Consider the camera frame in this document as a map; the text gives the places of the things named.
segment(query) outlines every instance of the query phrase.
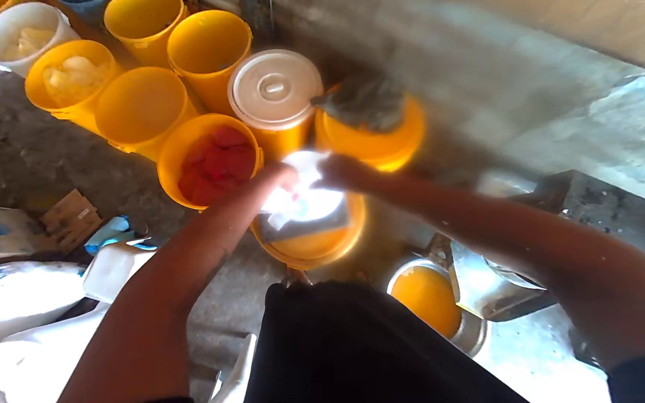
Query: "bucket lid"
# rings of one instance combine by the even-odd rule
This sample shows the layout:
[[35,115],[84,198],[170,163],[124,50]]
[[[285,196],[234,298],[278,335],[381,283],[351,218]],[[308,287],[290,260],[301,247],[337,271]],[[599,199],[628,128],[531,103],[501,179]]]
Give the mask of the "bucket lid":
[[261,51],[244,60],[228,84],[238,118],[254,128],[280,131],[315,112],[310,98],[323,94],[315,65],[289,50]]

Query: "forearm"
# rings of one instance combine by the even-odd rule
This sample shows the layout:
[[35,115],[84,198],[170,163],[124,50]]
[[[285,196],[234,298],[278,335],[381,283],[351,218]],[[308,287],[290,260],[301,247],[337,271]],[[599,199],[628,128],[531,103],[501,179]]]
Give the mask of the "forearm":
[[278,170],[263,170],[195,217],[139,269],[110,307],[59,401],[187,395],[188,314],[279,185]]
[[606,368],[645,355],[645,254],[522,204],[379,175],[366,193],[422,216],[446,236],[536,279],[560,300]]

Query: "metal container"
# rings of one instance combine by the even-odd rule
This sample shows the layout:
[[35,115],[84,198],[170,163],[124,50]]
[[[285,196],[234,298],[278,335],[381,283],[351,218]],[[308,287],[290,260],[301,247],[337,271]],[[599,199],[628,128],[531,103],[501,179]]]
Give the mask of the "metal container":
[[[442,266],[437,265],[431,260],[416,259],[405,263],[395,272],[387,285],[387,293],[392,295],[392,287],[397,279],[402,275],[402,273],[414,267],[432,269],[450,280],[450,282],[452,281],[449,277],[449,273]],[[461,322],[459,324],[459,330],[457,330],[457,333],[449,341],[468,356],[474,357],[487,340],[487,335],[491,330],[491,324],[465,309],[460,309]]]

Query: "white fabric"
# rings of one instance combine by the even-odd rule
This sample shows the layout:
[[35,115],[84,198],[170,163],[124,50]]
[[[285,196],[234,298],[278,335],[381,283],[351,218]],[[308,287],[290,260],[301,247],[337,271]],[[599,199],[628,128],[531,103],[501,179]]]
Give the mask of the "white fabric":
[[0,341],[56,320],[84,298],[80,270],[67,262],[0,265]]
[[273,228],[280,230],[289,221],[306,222],[321,219],[332,214],[342,203],[345,194],[341,191],[310,188],[322,179],[318,163],[329,155],[315,151],[297,151],[282,160],[295,168],[300,182],[296,185],[294,193],[275,188],[265,201],[261,213],[271,214],[268,223]]

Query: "plastic bag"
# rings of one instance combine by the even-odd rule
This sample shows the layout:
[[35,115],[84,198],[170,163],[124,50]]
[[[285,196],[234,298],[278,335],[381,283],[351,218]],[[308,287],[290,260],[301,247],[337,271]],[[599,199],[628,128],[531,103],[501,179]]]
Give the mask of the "plastic bag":
[[48,324],[84,297],[82,268],[67,262],[0,265],[0,341]]

